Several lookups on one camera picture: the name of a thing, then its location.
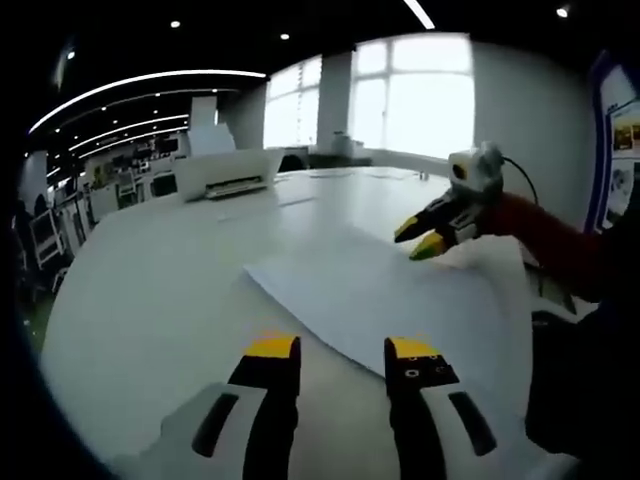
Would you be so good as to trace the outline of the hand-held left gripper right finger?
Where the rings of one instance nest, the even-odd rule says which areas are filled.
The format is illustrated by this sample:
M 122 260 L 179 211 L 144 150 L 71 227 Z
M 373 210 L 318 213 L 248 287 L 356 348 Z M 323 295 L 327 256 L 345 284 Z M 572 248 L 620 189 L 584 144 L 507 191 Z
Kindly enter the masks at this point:
M 435 348 L 384 341 L 389 423 L 403 479 L 568 479 L 578 462 L 533 443 L 524 421 Z

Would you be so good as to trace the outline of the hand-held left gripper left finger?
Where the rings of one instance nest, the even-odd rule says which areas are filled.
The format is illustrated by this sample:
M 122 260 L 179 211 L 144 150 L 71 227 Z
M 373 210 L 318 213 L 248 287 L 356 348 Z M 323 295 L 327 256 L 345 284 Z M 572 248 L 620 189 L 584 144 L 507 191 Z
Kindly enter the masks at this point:
M 301 340 L 261 337 L 229 379 L 167 415 L 146 449 L 112 461 L 118 479 L 285 479 L 298 426 Z

